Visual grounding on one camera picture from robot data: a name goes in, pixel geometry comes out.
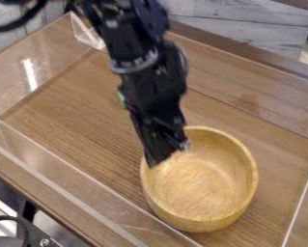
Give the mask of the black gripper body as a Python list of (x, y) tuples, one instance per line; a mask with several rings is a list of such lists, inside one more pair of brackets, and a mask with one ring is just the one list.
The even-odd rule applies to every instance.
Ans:
[(135, 126), (183, 129), (181, 101), (187, 92), (189, 65), (182, 49), (175, 44), (143, 50), (123, 47), (110, 57)]

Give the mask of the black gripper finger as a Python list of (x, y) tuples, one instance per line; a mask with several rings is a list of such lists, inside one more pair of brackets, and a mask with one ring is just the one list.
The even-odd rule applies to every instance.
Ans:
[(149, 119), (145, 119), (137, 113), (131, 113), (131, 119), (135, 126), (135, 132), (143, 144), (147, 166), (154, 168), (171, 157), (173, 146), (165, 137), (159, 125), (153, 123)]
[(154, 147), (159, 157), (169, 158), (175, 151), (187, 151), (191, 144), (185, 132), (185, 118), (174, 117), (170, 122), (155, 118), (154, 124), (158, 130), (158, 133), (154, 135)]

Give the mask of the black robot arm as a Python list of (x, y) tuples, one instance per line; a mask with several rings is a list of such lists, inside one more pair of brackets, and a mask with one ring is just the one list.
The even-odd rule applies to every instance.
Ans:
[(166, 38), (171, 29), (167, 9), (159, 0), (75, 1), (104, 41), (147, 166), (155, 167), (190, 146), (181, 109), (189, 62)]

